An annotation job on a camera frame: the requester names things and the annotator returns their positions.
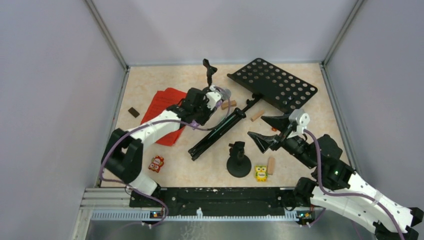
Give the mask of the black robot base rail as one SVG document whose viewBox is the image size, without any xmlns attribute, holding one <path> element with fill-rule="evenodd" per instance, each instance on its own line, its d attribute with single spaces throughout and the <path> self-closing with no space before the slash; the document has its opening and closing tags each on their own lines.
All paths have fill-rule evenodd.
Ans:
<svg viewBox="0 0 424 240">
<path fill-rule="evenodd" d="M 286 187 L 163 187 L 149 199 L 133 192 L 131 208 L 169 210 L 170 217 L 193 216 L 201 210 L 206 217 L 315 217 L 317 207 L 307 204 Z"/>
</svg>

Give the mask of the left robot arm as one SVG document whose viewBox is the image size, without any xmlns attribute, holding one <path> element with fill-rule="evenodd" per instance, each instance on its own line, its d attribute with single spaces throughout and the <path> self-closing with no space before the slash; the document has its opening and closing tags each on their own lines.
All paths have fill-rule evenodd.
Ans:
<svg viewBox="0 0 424 240">
<path fill-rule="evenodd" d="M 215 85 L 190 88 L 184 98 L 153 119 L 128 130 L 115 129 L 109 137 L 100 169 L 107 169 L 117 177 L 117 182 L 142 193 L 141 200 L 147 206 L 156 206 L 161 194 L 159 184 L 143 173 L 145 149 L 185 126 L 203 130 L 205 123 L 230 97 L 228 89 Z"/>
</svg>

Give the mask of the black music stand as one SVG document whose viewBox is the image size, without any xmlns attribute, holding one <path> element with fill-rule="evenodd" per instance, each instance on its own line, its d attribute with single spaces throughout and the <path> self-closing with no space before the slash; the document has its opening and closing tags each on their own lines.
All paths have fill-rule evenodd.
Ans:
<svg viewBox="0 0 424 240">
<path fill-rule="evenodd" d="M 252 93 L 243 109 L 236 107 L 218 128 L 209 132 L 200 142 L 188 150 L 193 161 L 197 160 L 210 146 L 246 117 L 246 111 L 259 100 L 264 100 L 284 114 L 301 108 L 317 92 L 314 85 L 292 75 L 282 68 L 256 58 L 227 77 Z"/>
</svg>

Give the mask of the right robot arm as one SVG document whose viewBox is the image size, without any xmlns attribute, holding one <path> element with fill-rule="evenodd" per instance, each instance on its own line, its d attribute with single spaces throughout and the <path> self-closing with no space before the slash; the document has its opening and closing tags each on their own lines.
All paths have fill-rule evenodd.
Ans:
<svg viewBox="0 0 424 240">
<path fill-rule="evenodd" d="M 414 229 L 424 218 L 418 207 L 405 207 L 366 182 L 340 157 L 342 149 L 327 134 L 315 137 L 308 130 L 310 116 L 301 109 L 281 116 L 263 116 L 279 131 L 265 136 L 249 132 L 261 152 L 284 149 L 312 170 L 292 191 L 296 205 L 317 206 L 366 228 L 378 240 L 416 240 Z"/>
</svg>

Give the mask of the purple glitter microphone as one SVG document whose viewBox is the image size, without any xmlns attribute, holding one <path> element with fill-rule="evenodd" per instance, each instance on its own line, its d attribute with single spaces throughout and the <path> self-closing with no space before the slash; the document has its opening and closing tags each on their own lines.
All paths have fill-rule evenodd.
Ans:
<svg viewBox="0 0 424 240">
<path fill-rule="evenodd" d="M 204 114 L 204 108 L 206 106 L 207 100 L 203 100 L 201 103 L 199 103 L 193 110 L 191 114 L 191 123 L 189 124 L 192 128 L 197 128 L 199 126 L 204 126 L 207 121 L 211 118 L 213 114 Z"/>
</svg>

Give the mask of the black round mic stand front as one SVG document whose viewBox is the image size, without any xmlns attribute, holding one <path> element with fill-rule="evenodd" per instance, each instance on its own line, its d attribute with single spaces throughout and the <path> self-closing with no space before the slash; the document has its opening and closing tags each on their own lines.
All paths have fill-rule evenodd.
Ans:
<svg viewBox="0 0 424 240">
<path fill-rule="evenodd" d="M 245 142 L 229 143 L 229 158 L 226 162 L 227 171 L 236 178 L 246 177 L 251 169 L 251 160 L 245 155 Z"/>
</svg>

